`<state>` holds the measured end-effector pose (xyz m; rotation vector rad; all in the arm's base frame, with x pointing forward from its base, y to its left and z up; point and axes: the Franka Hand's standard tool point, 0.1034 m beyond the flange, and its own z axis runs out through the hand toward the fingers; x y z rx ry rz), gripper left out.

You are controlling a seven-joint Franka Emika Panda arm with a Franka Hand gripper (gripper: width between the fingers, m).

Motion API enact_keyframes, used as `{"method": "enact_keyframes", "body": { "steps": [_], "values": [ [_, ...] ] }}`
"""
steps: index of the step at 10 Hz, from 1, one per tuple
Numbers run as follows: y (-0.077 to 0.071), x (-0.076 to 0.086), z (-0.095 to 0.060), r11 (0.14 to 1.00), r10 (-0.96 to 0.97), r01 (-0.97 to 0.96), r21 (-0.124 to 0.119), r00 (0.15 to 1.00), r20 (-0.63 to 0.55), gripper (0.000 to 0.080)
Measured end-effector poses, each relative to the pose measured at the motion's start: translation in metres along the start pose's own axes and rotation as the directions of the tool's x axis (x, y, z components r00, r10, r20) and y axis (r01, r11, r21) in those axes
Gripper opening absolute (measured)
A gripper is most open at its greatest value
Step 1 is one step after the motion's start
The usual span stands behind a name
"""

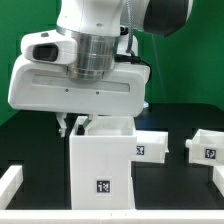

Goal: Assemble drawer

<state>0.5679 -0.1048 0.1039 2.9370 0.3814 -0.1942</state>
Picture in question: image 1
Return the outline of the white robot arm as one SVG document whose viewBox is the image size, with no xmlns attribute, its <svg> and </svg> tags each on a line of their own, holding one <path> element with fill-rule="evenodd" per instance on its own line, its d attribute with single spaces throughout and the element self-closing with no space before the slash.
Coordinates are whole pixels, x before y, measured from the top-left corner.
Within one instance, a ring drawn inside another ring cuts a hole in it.
<svg viewBox="0 0 224 224">
<path fill-rule="evenodd" d="M 15 109 L 138 116 L 150 67 L 135 29 L 167 37 L 189 19 L 194 0 L 61 0 L 54 30 L 21 40 L 8 103 Z"/>
</svg>

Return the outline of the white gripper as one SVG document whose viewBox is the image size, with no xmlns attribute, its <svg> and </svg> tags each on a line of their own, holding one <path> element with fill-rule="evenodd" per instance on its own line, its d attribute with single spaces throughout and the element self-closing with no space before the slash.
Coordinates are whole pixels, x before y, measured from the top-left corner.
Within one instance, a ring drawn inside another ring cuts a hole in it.
<svg viewBox="0 0 224 224">
<path fill-rule="evenodd" d="M 67 130 L 66 113 L 90 114 L 76 120 L 76 134 L 87 135 L 97 115 L 138 116 L 149 73 L 147 66 L 117 63 L 99 80 L 80 80 L 69 77 L 62 65 L 20 56 L 14 64 L 8 102 L 15 109 L 57 112 L 62 138 Z"/>
</svg>

